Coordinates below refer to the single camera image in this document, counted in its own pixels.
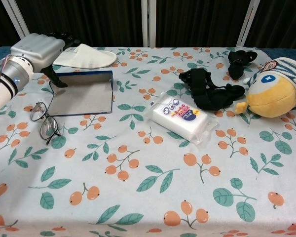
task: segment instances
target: table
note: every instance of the table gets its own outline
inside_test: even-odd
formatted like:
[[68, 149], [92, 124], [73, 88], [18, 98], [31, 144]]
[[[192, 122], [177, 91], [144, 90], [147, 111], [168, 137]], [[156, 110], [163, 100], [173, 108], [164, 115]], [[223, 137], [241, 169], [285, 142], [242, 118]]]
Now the table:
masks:
[[98, 69], [113, 71], [112, 114], [55, 117], [62, 136], [46, 145], [29, 112], [52, 99], [42, 74], [0, 111], [0, 237], [296, 235], [296, 111], [207, 112], [219, 127], [200, 147], [144, 116], [161, 92], [193, 103], [180, 72], [205, 68], [217, 86], [242, 84], [228, 76], [228, 53], [258, 53], [244, 77], [270, 60], [265, 53], [99, 49], [118, 56]]

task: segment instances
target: dark curtain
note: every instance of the dark curtain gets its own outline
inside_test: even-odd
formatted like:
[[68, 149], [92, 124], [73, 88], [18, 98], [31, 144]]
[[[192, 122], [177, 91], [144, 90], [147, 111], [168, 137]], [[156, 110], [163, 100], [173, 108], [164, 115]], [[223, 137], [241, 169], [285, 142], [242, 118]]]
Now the dark curtain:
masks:
[[69, 32], [89, 46], [143, 46], [140, 0], [16, 0], [31, 33]]
[[245, 46], [296, 48], [296, 0], [261, 0]]
[[157, 47], [236, 46], [250, 0], [157, 0]]
[[0, 0], [0, 46], [12, 46], [20, 40]]

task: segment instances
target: plush toy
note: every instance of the plush toy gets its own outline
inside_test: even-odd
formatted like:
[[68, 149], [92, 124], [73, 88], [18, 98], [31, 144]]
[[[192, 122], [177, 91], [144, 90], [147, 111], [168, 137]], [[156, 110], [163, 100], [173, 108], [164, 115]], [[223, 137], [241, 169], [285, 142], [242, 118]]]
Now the plush toy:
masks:
[[251, 78], [245, 79], [249, 86], [247, 102], [237, 103], [235, 112], [248, 109], [267, 118], [283, 115], [296, 109], [296, 61], [277, 58], [265, 64]]

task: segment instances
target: striped hat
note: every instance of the striped hat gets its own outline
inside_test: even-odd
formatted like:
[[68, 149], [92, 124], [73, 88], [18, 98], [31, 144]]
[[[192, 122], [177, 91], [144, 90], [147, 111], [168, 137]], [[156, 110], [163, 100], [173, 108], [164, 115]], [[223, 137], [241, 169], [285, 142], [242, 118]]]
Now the striped hat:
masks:
[[248, 86], [251, 86], [257, 79], [257, 76], [261, 72], [277, 72], [280, 74], [285, 75], [285, 78], [290, 79], [293, 82], [293, 85], [296, 87], [296, 61], [290, 58], [276, 58], [268, 63], [265, 64], [263, 68], [261, 68], [258, 72], [256, 72], [250, 80], [246, 82]]

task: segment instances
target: glasses lens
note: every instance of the glasses lens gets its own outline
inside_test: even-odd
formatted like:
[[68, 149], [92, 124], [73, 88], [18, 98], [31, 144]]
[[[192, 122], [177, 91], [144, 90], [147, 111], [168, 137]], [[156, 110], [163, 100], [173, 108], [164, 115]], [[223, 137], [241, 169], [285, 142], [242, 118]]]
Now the glasses lens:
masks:
[[46, 106], [43, 102], [39, 102], [35, 105], [31, 112], [31, 120], [36, 121], [44, 116], [46, 113]]
[[40, 135], [43, 139], [48, 139], [55, 134], [58, 129], [56, 120], [53, 117], [48, 117], [40, 127]]

